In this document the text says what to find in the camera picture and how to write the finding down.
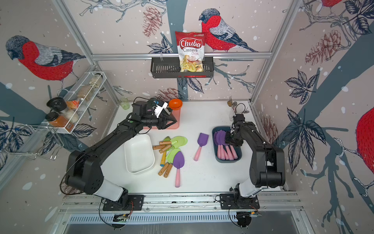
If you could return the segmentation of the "purple square shovel pink handle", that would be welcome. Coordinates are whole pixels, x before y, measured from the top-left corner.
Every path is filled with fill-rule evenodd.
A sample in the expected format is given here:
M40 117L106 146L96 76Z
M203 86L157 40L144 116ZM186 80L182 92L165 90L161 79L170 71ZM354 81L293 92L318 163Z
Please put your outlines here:
M200 154L201 154L202 147L207 144L208 137L209 137L208 134L204 134L204 133L199 134L199 137L197 140L197 143L199 144L199 148L195 154L194 161L198 161Z

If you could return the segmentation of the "white storage tray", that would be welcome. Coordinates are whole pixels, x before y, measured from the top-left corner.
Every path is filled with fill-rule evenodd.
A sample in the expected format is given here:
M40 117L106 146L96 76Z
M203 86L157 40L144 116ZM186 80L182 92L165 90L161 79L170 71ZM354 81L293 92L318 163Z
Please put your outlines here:
M137 135L124 143L125 164L128 173L137 175L149 171L155 164L149 135Z

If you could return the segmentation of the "green shovel yellow handle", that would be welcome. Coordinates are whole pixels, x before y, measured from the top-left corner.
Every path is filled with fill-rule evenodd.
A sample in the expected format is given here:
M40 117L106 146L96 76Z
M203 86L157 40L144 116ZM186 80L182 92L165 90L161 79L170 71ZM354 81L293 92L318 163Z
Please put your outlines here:
M161 162L160 162L160 166L161 166L161 167L164 167L164 166L165 166L165 163L166 163L166 156L167 156L167 152L164 151L163 154L162 154Z

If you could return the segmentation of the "purple shovel front pink handle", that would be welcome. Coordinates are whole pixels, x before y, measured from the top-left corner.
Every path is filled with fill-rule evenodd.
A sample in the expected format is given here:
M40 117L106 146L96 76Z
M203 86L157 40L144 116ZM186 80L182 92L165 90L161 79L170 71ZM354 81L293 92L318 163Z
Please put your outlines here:
M180 169L185 165L185 158L184 155L181 151L179 151L176 156L174 157L173 160L173 165L177 169L176 172L176 180L175 180L175 187L179 188L180 187Z

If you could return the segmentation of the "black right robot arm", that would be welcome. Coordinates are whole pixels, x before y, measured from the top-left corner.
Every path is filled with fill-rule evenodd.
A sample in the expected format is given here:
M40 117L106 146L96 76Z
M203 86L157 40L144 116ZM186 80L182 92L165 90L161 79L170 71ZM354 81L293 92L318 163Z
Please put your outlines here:
M225 143L241 147L244 142L252 150L249 178L236 185L233 189L234 197L253 198L264 189L285 185L284 151L267 142L255 124L246 121L243 114L236 114L233 116L230 132L225 136Z

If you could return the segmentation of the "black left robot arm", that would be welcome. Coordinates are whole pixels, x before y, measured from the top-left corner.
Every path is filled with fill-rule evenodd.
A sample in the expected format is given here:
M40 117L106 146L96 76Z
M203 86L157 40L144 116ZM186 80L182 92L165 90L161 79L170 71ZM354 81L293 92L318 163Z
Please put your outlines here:
M122 144L132 139L144 127L167 129L177 122L165 101L151 98L132 104L132 112L117 127L98 143L84 151L73 151L67 170L61 180L79 193L95 195L112 201L124 208L129 203L127 189L105 179L101 166L104 161Z

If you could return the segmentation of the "teal storage tray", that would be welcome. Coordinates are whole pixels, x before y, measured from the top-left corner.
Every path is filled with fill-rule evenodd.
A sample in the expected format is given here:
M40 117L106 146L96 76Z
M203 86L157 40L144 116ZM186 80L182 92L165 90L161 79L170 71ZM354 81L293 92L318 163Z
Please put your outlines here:
M227 132L227 131L230 131L230 127L229 127L229 126L218 126L218 127L213 128L213 130L212 130L212 136L214 135L214 133L215 133L216 131L218 131L218 134L217 134L217 141L218 141L219 146L220 146L220 143L219 143L219 140L218 140L218 136L219 136L219 132L220 132L221 130ZM216 158L216 160L217 160L218 162L221 162L221 163L234 163L234 162L236 162L236 161L238 161L238 160L240 160L240 159L242 158L242 151L241 151L241 148L240 148L240 147L236 147L236 146L234 146L234 149L235 149L235 151L236 151L236 153L237 153L237 156L238 156L238 159L237 159L237 160L234 159L234 157L233 157L233 155L232 155L232 153L231 153L230 145L228 145L228 144L225 143L225 150L226 150L227 153L228 153L229 160L222 160L222 159L218 159L218 158L217 158L217 146L215 145L214 140L213 140L213 147L214 147L215 158Z

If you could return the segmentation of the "small green glass cup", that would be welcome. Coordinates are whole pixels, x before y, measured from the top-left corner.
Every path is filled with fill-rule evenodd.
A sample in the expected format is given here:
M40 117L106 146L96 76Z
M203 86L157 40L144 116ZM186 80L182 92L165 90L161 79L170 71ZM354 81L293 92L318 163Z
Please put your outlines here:
M130 108L129 100L126 97L120 99L120 106L124 110L128 110Z

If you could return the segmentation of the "clear glass with cutlery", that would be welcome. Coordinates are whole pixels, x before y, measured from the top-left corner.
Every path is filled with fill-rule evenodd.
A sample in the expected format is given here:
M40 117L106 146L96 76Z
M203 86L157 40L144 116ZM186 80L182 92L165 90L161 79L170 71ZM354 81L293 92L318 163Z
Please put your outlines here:
M248 110L248 107L244 103L234 101L232 99L232 96L230 96L227 104L230 108L230 113L229 113L230 121L233 121L234 116L237 114L248 114L250 112Z

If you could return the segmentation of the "orange plastic bowl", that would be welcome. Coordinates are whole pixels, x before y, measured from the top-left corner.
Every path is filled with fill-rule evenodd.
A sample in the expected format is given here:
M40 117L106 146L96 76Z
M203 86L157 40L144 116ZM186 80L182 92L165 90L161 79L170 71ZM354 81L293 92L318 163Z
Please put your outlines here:
M168 103L168 107L172 110L180 110L183 106L183 102L180 99L172 99Z

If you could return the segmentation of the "Chuba cassava chips bag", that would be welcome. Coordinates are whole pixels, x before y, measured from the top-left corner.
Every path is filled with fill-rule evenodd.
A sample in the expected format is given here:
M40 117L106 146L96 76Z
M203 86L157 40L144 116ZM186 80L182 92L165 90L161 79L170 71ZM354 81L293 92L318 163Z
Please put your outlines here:
M206 36L204 33L175 32L181 72L203 72Z

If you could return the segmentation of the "black lid spice jar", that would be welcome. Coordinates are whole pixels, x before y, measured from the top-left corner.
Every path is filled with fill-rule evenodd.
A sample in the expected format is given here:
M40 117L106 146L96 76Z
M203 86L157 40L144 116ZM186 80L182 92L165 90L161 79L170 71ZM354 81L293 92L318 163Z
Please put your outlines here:
M65 109L67 109L67 103L62 97L54 97L50 99L46 105L56 112L63 112Z

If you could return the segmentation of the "orange spice jar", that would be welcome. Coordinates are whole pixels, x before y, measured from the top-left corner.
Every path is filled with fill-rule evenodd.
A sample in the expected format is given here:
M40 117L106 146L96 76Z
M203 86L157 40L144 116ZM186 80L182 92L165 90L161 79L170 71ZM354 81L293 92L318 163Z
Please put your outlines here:
M65 128L68 131L71 131L73 128L73 124L68 121L64 116L58 114L57 112L50 112L45 116L45 119L53 126L53 127L61 127Z

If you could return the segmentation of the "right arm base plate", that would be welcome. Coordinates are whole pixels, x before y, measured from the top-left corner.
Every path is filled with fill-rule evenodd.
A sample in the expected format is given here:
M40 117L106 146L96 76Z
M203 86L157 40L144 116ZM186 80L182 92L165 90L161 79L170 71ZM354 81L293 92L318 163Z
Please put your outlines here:
M258 197L244 198L233 193L220 194L218 200L222 210L239 209L239 210L258 210L260 209Z

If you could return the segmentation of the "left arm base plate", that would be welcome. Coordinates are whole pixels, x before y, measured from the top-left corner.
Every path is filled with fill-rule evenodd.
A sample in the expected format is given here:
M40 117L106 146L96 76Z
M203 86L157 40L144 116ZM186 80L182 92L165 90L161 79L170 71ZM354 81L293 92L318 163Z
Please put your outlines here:
M118 201L105 199L103 211L141 211L144 198L144 195L125 194Z

